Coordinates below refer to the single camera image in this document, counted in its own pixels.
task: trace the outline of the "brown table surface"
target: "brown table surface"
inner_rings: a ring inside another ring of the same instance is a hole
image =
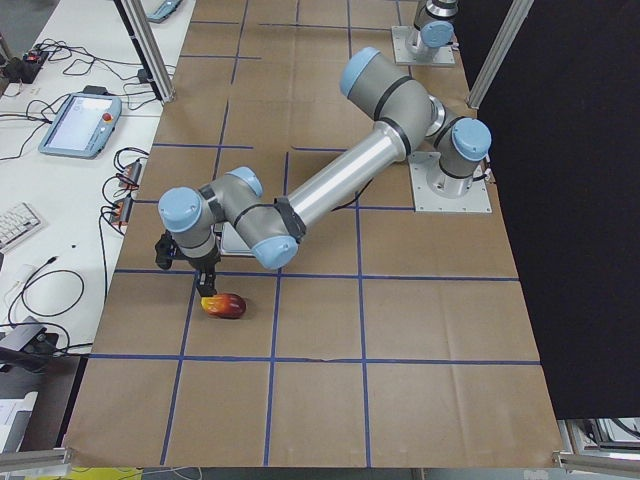
[[[210,318],[193,271],[154,265],[157,200],[240,165],[291,192],[372,121],[340,95],[349,57],[393,58],[415,2],[199,0],[65,444],[86,466],[551,465],[561,447],[497,188],[491,214],[415,213],[406,164],[268,272],[225,258]],[[473,115],[455,68],[411,74]]]

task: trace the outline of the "black curtain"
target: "black curtain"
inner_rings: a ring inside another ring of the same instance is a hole
[[[460,3],[472,85],[511,0]],[[562,419],[640,416],[639,52],[640,1],[537,0],[479,110]]]

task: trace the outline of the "white desk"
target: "white desk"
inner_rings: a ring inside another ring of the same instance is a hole
[[[148,12],[153,11],[158,3],[159,0],[143,0],[143,5]],[[177,65],[194,6],[195,0],[183,0],[167,20],[160,24],[151,24],[166,65]],[[136,64],[140,62],[111,0],[62,0],[36,43],[45,39],[62,40],[69,46],[85,47],[91,54],[101,58]],[[66,54],[63,51],[56,57],[64,57]],[[64,75],[63,70],[69,67],[75,59],[88,60],[88,57],[74,54],[72,58],[64,61],[45,62],[35,83],[23,85],[22,92],[16,97],[10,95],[15,95],[19,86],[18,84],[10,85],[5,92],[9,96],[0,98],[0,111],[24,113],[28,103],[34,99],[50,103],[66,93],[82,91],[86,85],[103,86],[113,94],[122,95],[124,94],[124,83],[137,83],[135,79],[128,82],[120,80],[101,64],[94,65],[87,75]],[[109,64],[109,66],[124,78],[135,76],[138,69],[141,68],[141,65]],[[86,65],[79,63],[72,69],[72,72],[82,72],[85,68]],[[148,90],[151,90],[148,84],[127,87],[129,93]],[[162,105],[158,101],[150,102],[140,109],[132,111],[126,104],[126,98],[121,98],[123,100],[123,115],[157,117],[162,114]],[[155,98],[153,93],[134,95],[131,97],[131,106],[135,109],[141,102],[153,98]]]
[[[151,12],[159,0],[143,0]],[[195,0],[183,0],[174,14],[164,23],[153,25],[152,30],[164,61],[176,65]],[[94,55],[123,61],[139,59],[120,16],[111,0],[61,0],[49,22],[38,37],[64,40],[71,46],[83,46]],[[113,93],[122,93],[122,82],[104,67],[96,65],[90,74],[81,77],[64,76],[62,70],[75,58],[59,63],[47,62],[33,85],[24,85],[17,97],[0,98],[0,113],[24,113],[27,104],[40,99],[51,102],[66,93],[80,91],[85,85],[106,87]],[[139,67],[112,65],[122,76],[134,75]],[[6,94],[15,94],[18,85],[11,85]],[[152,94],[132,97],[137,103],[153,98]],[[47,226],[5,255],[0,273],[0,297],[4,297],[16,279],[23,264],[40,266],[48,258],[58,260],[47,267],[70,269],[78,272],[85,281],[85,292],[76,307],[51,320],[59,323],[71,334],[73,343],[91,342],[100,320],[103,305],[103,266],[98,233],[98,214],[104,199],[100,189],[104,181],[116,173],[112,159],[114,153],[126,146],[149,151],[157,129],[162,105],[154,101],[140,110],[131,112],[123,99],[123,115],[105,149],[92,160],[72,159],[42,155],[38,144],[48,126],[42,127],[27,144],[21,158],[0,161],[0,211],[18,202],[32,205]],[[36,105],[37,112],[42,104]],[[36,122],[0,120],[0,158],[18,153],[20,146],[35,127]],[[123,154],[124,164],[138,155]],[[107,188],[111,196],[117,189],[117,181]],[[122,237],[103,224],[108,278],[111,279]],[[41,312],[54,312],[65,308],[77,297],[79,282],[69,275],[47,277],[29,291],[32,308]],[[7,308],[0,301],[0,320],[6,318]],[[13,313],[14,321],[22,321],[27,315],[24,308]]]

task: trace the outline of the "white mounting plate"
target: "white mounting plate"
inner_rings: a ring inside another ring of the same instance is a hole
[[[397,65],[430,65],[432,67],[454,67],[456,59],[451,47],[441,47],[433,58],[420,58],[407,50],[407,37],[413,27],[391,27],[393,53]]]
[[[491,213],[491,202],[484,181],[473,182],[467,194],[455,200],[441,197],[431,190],[427,184],[427,168],[439,158],[437,152],[414,152],[407,157],[416,212]],[[474,175],[482,175],[480,166]]]

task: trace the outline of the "tablet screen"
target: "tablet screen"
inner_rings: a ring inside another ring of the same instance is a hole
[[[86,150],[102,114],[111,107],[111,102],[108,98],[76,97],[67,107],[47,146],[65,150]]]

